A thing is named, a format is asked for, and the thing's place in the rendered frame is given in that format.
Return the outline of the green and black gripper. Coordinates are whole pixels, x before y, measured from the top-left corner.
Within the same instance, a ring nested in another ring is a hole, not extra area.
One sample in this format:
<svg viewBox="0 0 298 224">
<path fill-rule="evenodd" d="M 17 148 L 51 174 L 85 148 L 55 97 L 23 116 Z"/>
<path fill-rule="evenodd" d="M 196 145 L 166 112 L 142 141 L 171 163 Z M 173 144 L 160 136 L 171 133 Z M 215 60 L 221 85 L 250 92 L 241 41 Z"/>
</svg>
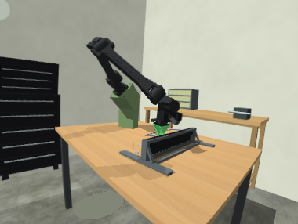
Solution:
<svg viewBox="0 0 298 224">
<path fill-rule="evenodd" d="M 163 109 L 158 109 L 158 111 L 157 111 L 157 118 L 151 119 L 151 122 L 154 122 L 155 121 L 153 123 L 153 126 L 154 126 L 154 129 L 155 129 L 157 135 L 164 135 L 164 133 L 166 132 L 166 130 L 169 127 L 168 122 L 171 122 L 171 121 L 160 121 L 158 119 L 158 113 L 159 113 L 160 110 L 163 110 Z"/>
</svg>

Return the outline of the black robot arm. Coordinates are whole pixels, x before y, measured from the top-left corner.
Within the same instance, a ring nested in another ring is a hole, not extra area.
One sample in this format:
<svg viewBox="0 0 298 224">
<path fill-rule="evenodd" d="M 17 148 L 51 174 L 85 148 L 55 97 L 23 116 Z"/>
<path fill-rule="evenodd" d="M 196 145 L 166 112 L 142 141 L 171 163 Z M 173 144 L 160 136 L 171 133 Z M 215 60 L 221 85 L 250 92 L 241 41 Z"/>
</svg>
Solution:
<svg viewBox="0 0 298 224">
<path fill-rule="evenodd" d="M 116 51 L 113 50 L 114 43 L 110 39 L 95 37 L 86 46 L 90 49 L 92 54 L 99 59 L 99 62 L 107 75 L 107 83 L 114 89 L 113 93 L 116 96 L 120 96 L 128 88 L 128 85 L 122 82 L 122 76 L 118 71 L 113 70 L 110 62 L 132 80 L 152 104 L 158 104 L 158 109 L 163 109 L 158 113 L 158 119 L 160 121 L 171 121 L 174 125 L 180 123 L 183 116 L 183 113 L 177 112 L 180 109 L 180 103 L 174 100 L 174 98 L 168 97 L 161 85 L 144 77 L 138 70 L 117 54 Z"/>
</svg>

